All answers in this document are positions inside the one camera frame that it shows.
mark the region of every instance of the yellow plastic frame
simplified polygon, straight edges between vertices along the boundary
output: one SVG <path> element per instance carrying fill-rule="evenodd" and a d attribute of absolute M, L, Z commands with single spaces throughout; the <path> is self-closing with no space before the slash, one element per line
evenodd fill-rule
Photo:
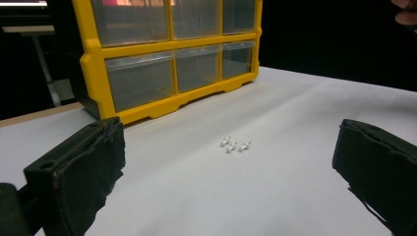
<path fill-rule="evenodd" d="M 166 5 L 168 14 L 169 40 L 149 44 L 136 44 L 119 47 L 102 48 L 98 39 L 95 27 L 94 16 L 90 0 L 73 0 L 81 38 L 85 54 L 80 63 L 83 69 L 89 97 L 97 102 L 100 118 L 119 116 L 123 124 L 129 124 L 143 118 L 157 118 L 159 116 L 176 111 L 181 105 L 197 98 L 220 91 L 231 91 L 242 87 L 243 84 L 256 79 L 259 73 L 259 45 L 262 34 L 261 19 L 263 0 L 254 0 L 256 4 L 255 29 L 254 32 L 221 35 L 194 39 L 176 40 L 173 38 L 173 23 L 170 4 Z M 220 32 L 222 32 L 222 9 L 220 9 Z M 175 59 L 172 60 L 174 78 L 174 95 L 151 103 L 137 106 L 121 112 L 116 112 L 113 104 L 113 97 L 107 77 L 104 60 L 109 58 L 137 56 L 159 51 L 169 51 L 187 47 L 221 44 L 225 42 L 254 40 L 256 45 L 252 48 L 251 72 L 232 79 L 223 80 L 222 75 L 222 52 L 218 53 L 218 74 L 217 82 L 202 88 L 193 89 L 184 93 L 178 92 L 176 77 Z"/>

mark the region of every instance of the human hand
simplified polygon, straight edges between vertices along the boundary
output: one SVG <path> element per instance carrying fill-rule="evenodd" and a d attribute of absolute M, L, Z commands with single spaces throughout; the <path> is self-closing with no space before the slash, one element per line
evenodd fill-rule
<path fill-rule="evenodd" d="M 391 0 L 391 2 L 403 9 L 395 16 L 395 20 L 407 27 L 413 27 L 417 32 L 417 0 Z"/>

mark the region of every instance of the white screw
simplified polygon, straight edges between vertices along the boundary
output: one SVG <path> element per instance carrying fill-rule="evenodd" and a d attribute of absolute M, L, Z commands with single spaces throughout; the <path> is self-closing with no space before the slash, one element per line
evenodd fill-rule
<path fill-rule="evenodd" d="M 239 151 L 242 152 L 244 149 L 249 149 L 251 146 L 251 142 L 243 144 L 241 147 L 239 147 Z"/>
<path fill-rule="evenodd" d="M 226 145 L 227 145 L 227 144 L 229 144 L 229 143 L 230 143 L 230 136 L 229 136 L 229 137 L 224 138 L 223 142 L 221 142 L 221 143 L 220 143 L 220 146 L 221 146 L 221 147 L 224 147 L 224 146 L 226 146 Z"/>
<path fill-rule="evenodd" d="M 233 150 L 235 150 L 235 149 L 236 149 L 236 147 L 237 147 L 237 142 L 236 142 L 236 143 L 234 143 L 234 144 L 230 144 L 230 147 L 228 147 L 228 148 L 227 148 L 226 152 L 227 152 L 227 153 L 230 153 L 230 152 L 232 152 Z"/>

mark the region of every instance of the white tabletop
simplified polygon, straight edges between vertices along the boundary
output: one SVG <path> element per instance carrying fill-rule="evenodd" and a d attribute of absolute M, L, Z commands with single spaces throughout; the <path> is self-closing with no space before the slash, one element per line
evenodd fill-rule
<path fill-rule="evenodd" d="M 261 68 L 127 127 L 124 176 L 87 235 L 389 236 L 331 159 L 344 118 L 417 144 L 416 104 L 416 92 Z M 24 167 L 93 121 L 79 108 L 0 128 L 0 180 L 21 188 Z M 251 148 L 226 153 L 228 136 Z"/>

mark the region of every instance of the transparent drawer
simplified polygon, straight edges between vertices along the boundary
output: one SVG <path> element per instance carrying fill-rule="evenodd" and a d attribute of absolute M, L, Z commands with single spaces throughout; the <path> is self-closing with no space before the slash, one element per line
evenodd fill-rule
<path fill-rule="evenodd" d="M 254 31 L 256 0 L 223 0 L 223 34 Z"/>
<path fill-rule="evenodd" d="M 102 47 L 168 40 L 165 0 L 91 0 Z"/>
<path fill-rule="evenodd" d="M 221 45 L 176 50 L 178 90 L 184 92 L 215 83 L 220 50 Z"/>
<path fill-rule="evenodd" d="M 116 112 L 173 95 L 172 52 L 106 60 Z"/>
<path fill-rule="evenodd" d="M 220 35 L 219 0 L 171 0 L 174 38 Z"/>
<path fill-rule="evenodd" d="M 251 67 L 252 48 L 255 41 L 223 43 L 223 79 L 248 73 Z"/>

